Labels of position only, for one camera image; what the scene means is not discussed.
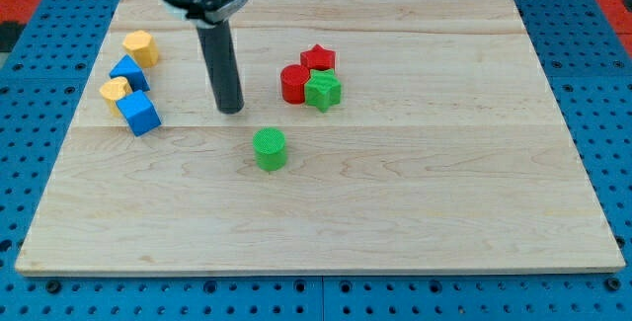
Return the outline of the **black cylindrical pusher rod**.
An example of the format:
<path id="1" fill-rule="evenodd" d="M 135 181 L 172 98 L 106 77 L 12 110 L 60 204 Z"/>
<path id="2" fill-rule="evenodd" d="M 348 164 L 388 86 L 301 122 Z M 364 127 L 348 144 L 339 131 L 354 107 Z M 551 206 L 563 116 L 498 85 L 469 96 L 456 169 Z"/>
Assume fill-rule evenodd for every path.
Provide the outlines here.
<path id="1" fill-rule="evenodd" d="M 223 114 L 237 114 L 244 100 L 229 22 L 197 28 L 197 36 L 217 109 Z"/>

